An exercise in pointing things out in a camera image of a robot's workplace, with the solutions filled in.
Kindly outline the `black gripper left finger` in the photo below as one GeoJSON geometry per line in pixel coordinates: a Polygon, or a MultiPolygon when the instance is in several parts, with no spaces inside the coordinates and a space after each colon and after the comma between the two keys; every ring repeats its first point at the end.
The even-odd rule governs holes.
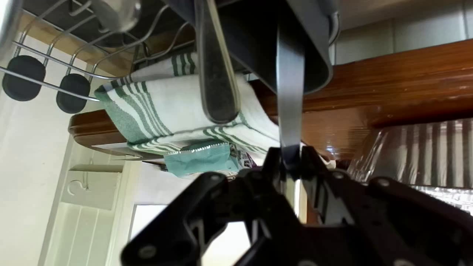
{"type": "Polygon", "coordinates": [[[211,242],[230,221],[242,221],[249,248],[236,266],[270,266],[282,258],[263,221],[273,195],[270,171],[280,161],[280,149],[270,147],[260,168],[242,170],[233,180],[215,171],[198,176],[121,251],[122,266],[200,266],[211,242]]]}

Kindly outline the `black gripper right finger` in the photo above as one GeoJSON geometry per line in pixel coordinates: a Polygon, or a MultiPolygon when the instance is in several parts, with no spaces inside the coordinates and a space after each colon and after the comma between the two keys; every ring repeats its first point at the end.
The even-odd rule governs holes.
{"type": "Polygon", "coordinates": [[[473,217],[378,176],[366,183],[301,149],[301,177],[320,223],[307,230],[317,266],[473,266],[473,217]]]}

